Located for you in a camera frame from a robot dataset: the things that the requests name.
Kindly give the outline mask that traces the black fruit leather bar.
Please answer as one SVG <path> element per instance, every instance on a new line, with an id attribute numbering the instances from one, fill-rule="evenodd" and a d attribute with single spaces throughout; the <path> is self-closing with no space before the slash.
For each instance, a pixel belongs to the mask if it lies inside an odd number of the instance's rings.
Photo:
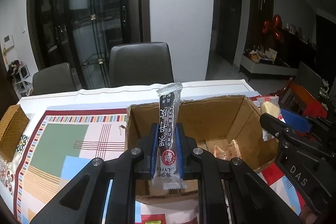
<path id="1" fill-rule="evenodd" d="M 163 190 L 186 189 L 183 181 L 183 157 L 177 128 L 181 83 L 172 83 L 157 91 L 159 122 L 155 136 L 156 158 L 153 186 Z"/>

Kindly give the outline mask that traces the gold fortune biscuits bag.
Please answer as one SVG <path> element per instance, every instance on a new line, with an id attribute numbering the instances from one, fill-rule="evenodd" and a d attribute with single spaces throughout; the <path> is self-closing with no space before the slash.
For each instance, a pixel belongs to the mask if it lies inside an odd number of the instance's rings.
<path id="1" fill-rule="evenodd" d="M 238 142 L 233 139 L 230 143 L 226 144 L 224 148 L 219 147 L 218 145 L 214 145 L 213 155 L 222 160 L 230 161 L 233 158 L 242 158 L 240 153 L 240 148 Z"/>

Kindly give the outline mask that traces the red wooden chair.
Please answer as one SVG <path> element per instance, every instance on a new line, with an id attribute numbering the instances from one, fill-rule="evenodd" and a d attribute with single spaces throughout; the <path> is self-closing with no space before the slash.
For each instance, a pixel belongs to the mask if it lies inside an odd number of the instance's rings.
<path id="1" fill-rule="evenodd" d="M 284 88 L 269 93 L 269 96 L 278 96 L 278 104 L 282 109 L 310 118 L 327 118 L 326 108 L 303 86 L 296 84 L 292 77 Z"/>

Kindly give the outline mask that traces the green candy packet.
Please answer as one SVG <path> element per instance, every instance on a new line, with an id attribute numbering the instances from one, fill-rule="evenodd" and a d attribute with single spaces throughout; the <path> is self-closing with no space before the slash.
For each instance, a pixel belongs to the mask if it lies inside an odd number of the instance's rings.
<path id="1" fill-rule="evenodd" d="M 156 219 L 156 220 L 145 221 L 145 224 L 163 224 L 163 222 L 159 219 Z"/>

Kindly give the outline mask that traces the brown cardboard box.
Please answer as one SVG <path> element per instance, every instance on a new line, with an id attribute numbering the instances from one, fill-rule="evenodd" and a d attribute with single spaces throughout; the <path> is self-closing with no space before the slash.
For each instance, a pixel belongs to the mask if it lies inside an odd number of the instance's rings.
<path id="1" fill-rule="evenodd" d="M 224 150 L 232 140 L 239 146 L 241 158 L 255 171 L 269 166 L 276 156 L 278 141 L 263 141 L 260 110 L 248 97 L 222 96 L 196 101 L 182 101 L 178 123 L 185 135 L 213 153 L 215 145 Z M 131 105 L 127 108 L 126 147 L 150 134 L 152 123 L 159 121 L 158 103 Z M 136 181 L 136 200 L 145 204 L 177 202 L 196 198 L 196 180 L 187 181 L 187 189 L 159 190 L 151 181 Z"/>

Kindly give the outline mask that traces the white low cabinet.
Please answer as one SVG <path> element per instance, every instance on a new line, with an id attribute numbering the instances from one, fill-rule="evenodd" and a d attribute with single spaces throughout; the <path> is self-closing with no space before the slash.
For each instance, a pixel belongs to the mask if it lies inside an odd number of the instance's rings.
<path id="1" fill-rule="evenodd" d="M 251 79 L 259 76 L 296 76 L 298 69 L 272 64 L 254 63 L 251 59 L 242 55 L 239 71 L 245 73 L 248 78 Z"/>

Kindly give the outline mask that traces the colourful patterned tablecloth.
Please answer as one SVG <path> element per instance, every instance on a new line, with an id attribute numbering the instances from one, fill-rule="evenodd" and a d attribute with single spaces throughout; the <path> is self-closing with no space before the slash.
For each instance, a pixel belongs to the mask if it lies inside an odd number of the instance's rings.
<path id="1" fill-rule="evenodd" d="M 13 160 L 1 161 L 1 197 L 11 219 L 30 223 L 90 160 L 118 158 L 127 149 L 127 108 L 158 103 L 159 88 L 122 86 L 22 98 L 19 104 L 30 122 Z M 244 80 L 189 82 L 181 92 L 182 101 L 222 96 L 252 101 L 257 92 Z M 303 198 L 272 161 L 256 172 L 287 207 L 301 213 Z"/>

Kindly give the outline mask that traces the red foil balloon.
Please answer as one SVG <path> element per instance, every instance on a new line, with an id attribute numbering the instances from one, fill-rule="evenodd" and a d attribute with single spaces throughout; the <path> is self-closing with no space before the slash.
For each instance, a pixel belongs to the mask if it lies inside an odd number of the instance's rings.
<path id="1" fill-rule="evenodd" d="M 274 15 L 272 20 L 265 21 L 264 26 L 262 27 L 263 34 L 270 35 L 273 40 L 277 40 L 283 43 L 284 38 L 281 30 L 282 30 L 282 19 L 281 16 L 278 14 Z"/>

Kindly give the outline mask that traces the grey chair centre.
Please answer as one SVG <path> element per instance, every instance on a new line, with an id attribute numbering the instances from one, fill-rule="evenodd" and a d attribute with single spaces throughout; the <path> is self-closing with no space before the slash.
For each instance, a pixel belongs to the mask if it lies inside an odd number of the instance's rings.
<path id="1" fill-rule="evenodd" d="M 112 88 L 170 84 L 174 81 L 167 43 L 131 43 L 110 51 L 109 80 Z"/>

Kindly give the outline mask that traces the grey chair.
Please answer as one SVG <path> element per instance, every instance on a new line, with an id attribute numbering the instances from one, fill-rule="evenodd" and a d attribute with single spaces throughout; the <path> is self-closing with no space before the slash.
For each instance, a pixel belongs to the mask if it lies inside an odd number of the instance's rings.
<path id="1" fill-rule="evenodd" d="M 167 43 L 131 43 L 110 51 L 109 80 L 112 88 L 170 84 L 174 81 Z"/>
<path id="2" fill-rule="evenodd" d="M 42 69 L 33 75 L 33 95 L 77 91 L 69 63 Z"/>

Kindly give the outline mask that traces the grey chair near left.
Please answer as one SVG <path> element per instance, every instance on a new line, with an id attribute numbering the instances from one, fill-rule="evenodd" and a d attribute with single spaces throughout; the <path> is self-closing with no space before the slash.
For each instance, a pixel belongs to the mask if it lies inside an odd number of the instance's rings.
<path id="1" fill-rule="evenodd" d="M 77 91 L 69 63 L 42 69 L 33 75 L 33 95 Z"/>

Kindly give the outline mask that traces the woven straw tissue box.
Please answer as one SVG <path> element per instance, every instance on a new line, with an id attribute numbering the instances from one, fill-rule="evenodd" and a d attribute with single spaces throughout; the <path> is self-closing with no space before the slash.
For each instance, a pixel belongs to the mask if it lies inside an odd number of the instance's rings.
<path id="1" fill-rule="evenodd" d="M 13 160 L 19 139 L 29 121 L 20 105 L 10 106 L 3 115 L 0 123 L 0 151 L 4 160 Z"/>

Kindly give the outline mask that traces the white shoe rack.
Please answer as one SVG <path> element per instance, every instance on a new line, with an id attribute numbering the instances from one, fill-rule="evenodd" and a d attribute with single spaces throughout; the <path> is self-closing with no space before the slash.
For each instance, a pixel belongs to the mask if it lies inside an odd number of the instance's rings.
<path id="1" fill-rule="evenodd" d="M 30 73 L 26 64 L 14 60 L 8 65 L 6 78 L 12 84 L 19 99 L 33 94 L 33 84 L 29 81 Z"/>

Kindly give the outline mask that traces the black glass sliding door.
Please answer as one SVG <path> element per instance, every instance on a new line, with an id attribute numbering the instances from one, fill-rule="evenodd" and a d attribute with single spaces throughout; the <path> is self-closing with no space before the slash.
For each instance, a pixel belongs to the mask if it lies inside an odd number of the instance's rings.
<path id="1" fill-rule="evenodd" d="M 110 86 L 111 49 L 150 41 L 149 0 L 27 0 L 38 69 L 68 63 L 84 89 Z"/>

